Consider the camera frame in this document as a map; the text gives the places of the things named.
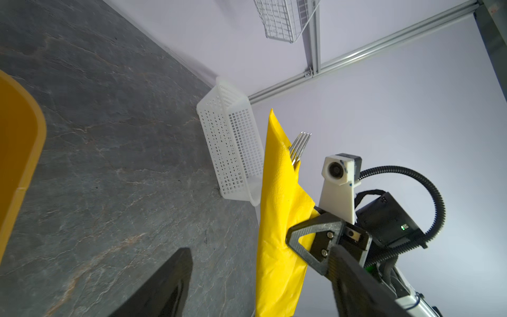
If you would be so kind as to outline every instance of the yellow bowl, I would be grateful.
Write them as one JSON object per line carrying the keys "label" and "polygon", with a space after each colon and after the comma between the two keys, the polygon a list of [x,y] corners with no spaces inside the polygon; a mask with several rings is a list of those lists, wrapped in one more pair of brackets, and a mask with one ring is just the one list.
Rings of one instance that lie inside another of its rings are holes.
{"label": "yellow bowl", "polygon": [[0,262],[45,139],[41,108],[0,71]]}

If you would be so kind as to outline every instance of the fork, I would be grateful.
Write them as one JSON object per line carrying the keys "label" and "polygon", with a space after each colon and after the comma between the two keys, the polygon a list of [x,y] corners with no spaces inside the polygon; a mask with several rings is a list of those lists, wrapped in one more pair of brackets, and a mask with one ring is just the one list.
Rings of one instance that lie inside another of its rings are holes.
{"label": "fork", "polygon": [[302,132],[299,133],[298,137],[294,140],[292,145],[289,147],[289,153],[291,154],[292,165],[294,166],[297,161],[301,159],[301,155],[303,155],[303,151],[305,150],[306,144],[310,137],[311,133]]}

